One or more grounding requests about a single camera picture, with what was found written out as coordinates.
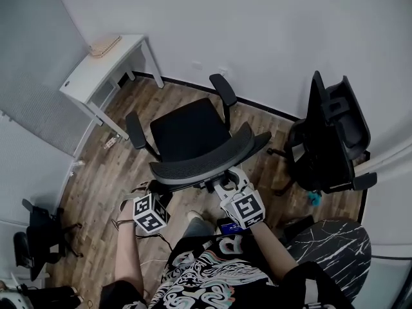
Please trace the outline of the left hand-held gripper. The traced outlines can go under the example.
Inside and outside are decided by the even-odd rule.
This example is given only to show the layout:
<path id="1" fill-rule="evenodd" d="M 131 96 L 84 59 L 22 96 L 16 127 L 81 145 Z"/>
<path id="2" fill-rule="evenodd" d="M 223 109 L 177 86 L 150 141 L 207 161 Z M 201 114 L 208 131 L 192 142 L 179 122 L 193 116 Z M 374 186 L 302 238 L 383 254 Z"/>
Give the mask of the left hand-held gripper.
<path id="1" fill-rule="evenodd" d="M 120 212 L 133 212 L 135 223 L 147 234 L 152 234 L 167 226 L 170 214 L 167 206 L 171 194 L 159 195 L 151 192 L 152 181 L 145 181 L 131 191 L 131 199 L 120 204 Z"/>

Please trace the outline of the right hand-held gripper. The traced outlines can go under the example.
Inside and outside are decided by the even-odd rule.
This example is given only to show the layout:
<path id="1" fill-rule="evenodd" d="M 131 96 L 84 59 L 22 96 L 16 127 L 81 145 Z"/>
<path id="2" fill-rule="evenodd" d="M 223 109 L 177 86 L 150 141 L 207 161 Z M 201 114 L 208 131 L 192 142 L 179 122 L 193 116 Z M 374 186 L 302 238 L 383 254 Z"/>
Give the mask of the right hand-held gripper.
<path id="1" fill-rule="evenodd" d="M 243 230 L 265 219 L 265 206 L 259 192 L 250 186 L 245 172 L 240 168 L 228 170 L 230 184 L 218 180 L 213 183 L 214 191 L 221 200 L 220 207 L 227 216 Z"/>

